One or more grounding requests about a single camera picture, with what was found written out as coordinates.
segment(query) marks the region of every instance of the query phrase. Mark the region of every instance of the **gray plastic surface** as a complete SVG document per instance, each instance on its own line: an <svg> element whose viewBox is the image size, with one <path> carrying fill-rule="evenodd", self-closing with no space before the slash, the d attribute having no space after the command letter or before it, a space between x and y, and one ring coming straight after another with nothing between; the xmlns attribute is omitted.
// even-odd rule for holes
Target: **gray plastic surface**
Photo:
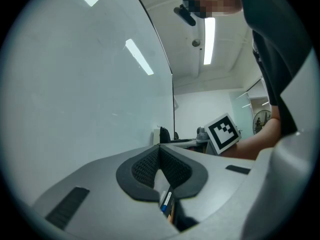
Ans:
<svg viewBox="0 0 320 240"><path fill-rule="evenodd" d="M247 218L243 239L261 239L290 215L314 169L320 131L285 137L274 149L267 178Z"/></svg>
<svg viewBox="0 0 320 240"><path fill-rule="evenodd" d="M219 239L219 240L238 240L241 238L242 228L245 224L247 215L256 200L262 184L265 180L268 163L272 153L272 148L267 148L259 153L253 168L245 178L241 186L236 189L230 198L222 203L220 208L215 207L214 213L197 226L182 232L173 237L173 240L194 240L194 239ZM211 190L211 195L207 195L207 202L210 199L217 198L219 191Z"/></svg>
<svg viewBox="0 0 320 240"><path fill-rule="evenodd" d="M178 149L175 146L167 146L171 149ZM198 222L202 222L210 215L218 211L228 200L236 193L238 188L248 180L249 175L245 175L239 172L227 170L229 165L239 166L243 168L252 169L255 171L257 162L246 159L228 158L215 155L206 155L186 150L178 149L179 152L189 158L196 159L198 163L201 163L206 167L208 171L208 180L204 185L202 191L195 198L186 198L180 201L183 207L184 213L187 217L192 217ZM268 161L265 161L264 157L259 157L258 162L260 173L267 170Z"/></svg>
<svg viewBox="0 0 320 240"><path fill-rule="evenodd" d="M86 164L46 191L34 204L45 217L74 187L90 190L65 231L87 240L161 239L179 234L157 202L133 200L118 185L117 168L149 149L134 149Z"/></svg>
<svg viewBox="0 0 320 240"><path fill-rule="evenodd" d="M50 236L50 239L59 239L59 240L81 240L82 238L76 237L72 234L66 233L60 228L54 226L42 216L34 211L33 208L25 204L24 202L17 200L17 208L21 216L28 220L29 225L44 239L49 239L47 236Z"/></svg>

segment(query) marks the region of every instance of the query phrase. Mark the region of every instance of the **person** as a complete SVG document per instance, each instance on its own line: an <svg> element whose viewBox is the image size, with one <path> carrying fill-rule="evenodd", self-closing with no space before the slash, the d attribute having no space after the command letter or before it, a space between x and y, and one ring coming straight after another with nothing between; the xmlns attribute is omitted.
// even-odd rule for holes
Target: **person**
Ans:
<svg viewBox="0 0 320 240"><path fill-rule="evenodd" d="M256 123L255 123L255 125L258 127L260 124L261 124L260 117L258 117L258 119L257 119L257 121L256 121Z"/></svg>
<svg viewBox="0 0 320 240"><path fill-rule="evenodd" d="M252 50L256 62L259 65L262 76L265 80L269 102L271 105L270 120L264 125L263 129L254 136L240 140L238 143L227 149L221 155L229 158L241 158L255 160L262 149L274 147L282 136L291 134L297 130L293 118L280 97L281 92L292 80L292 70L298 72L308 49L300 54L298 62L293 63L290 68L288 63L283 60L275 45L264 38L256 31L263 16L259 14L259 9L255 4L250 4L248 0L183 0L188 7L189 12L194 13L200 18L209 18L214 16L223 16L234 14L243 10L245 19L249 27L253 30Z"/></svg>

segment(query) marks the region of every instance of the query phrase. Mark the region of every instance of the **white wall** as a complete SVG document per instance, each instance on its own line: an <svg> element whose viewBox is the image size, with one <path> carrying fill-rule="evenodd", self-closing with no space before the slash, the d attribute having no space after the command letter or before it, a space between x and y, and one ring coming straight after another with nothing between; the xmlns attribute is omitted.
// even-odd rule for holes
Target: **white wall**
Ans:
<svg viewBox="0 0 320 240"><path fill-rule="evenodd" d="M28 205L93 160L151 145L157 125L173 137L172 74L138 0L33 0L1 58L1 162Z"/></svg>
<svg viewBox="0 0 320 240"><path fill-rule="evenodd" d="M229 113L234 119L230 92L242 89L212 90L176 95L179 108L175 111L175 131L180 139L195 138L197 128Z"/></svg>
<svg viewBox="0 0 320 240"><path fill-rule="evenodd" d="M248 90L248 95L250 99L268 97L268 93L261 80Z"/></svg>
<svg viewBox="0 0 320 240"><path fill-rule="evenodd" d="M241 87L248 90L261 78L262 73L253 55L251 31L247 32L246 39L247 43L243 45L232 71L241 82Z"/></svg>
<svg viewBox="0 0 320 240"><path fill-rule="evenodd" d="M174 95L207 92L215 90L229 90L242 88L235 74L225 70L208 70L202 72L198 78L187 76L173 78Z"/></svg>

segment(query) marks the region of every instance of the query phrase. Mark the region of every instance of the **black shirt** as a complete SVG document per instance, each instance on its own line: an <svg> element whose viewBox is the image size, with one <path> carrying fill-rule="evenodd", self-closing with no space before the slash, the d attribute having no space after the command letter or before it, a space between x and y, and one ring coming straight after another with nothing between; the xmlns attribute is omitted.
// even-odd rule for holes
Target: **black shirt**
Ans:
<svg viewBox="0 0 320 240"><path fill-rule="evenodd" d="M297 130L281 98L307 58L312 43L304 25L286 0L241 0L245 20L253 30L256 52L270 104L278 106L281 133Z"/></svg>

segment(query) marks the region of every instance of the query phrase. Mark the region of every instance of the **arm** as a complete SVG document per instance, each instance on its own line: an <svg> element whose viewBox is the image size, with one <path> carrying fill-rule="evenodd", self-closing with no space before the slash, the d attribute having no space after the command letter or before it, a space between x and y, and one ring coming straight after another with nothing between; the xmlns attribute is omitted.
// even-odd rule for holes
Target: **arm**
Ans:
<svg viewBox="0 0 320 240"><path fill-rule="evenodd" d="M274 147L281 137L281 123L278 106L271 106L271 118L256 135L240 140L221 155L226 158L255 160L259 152Z"/></svg>

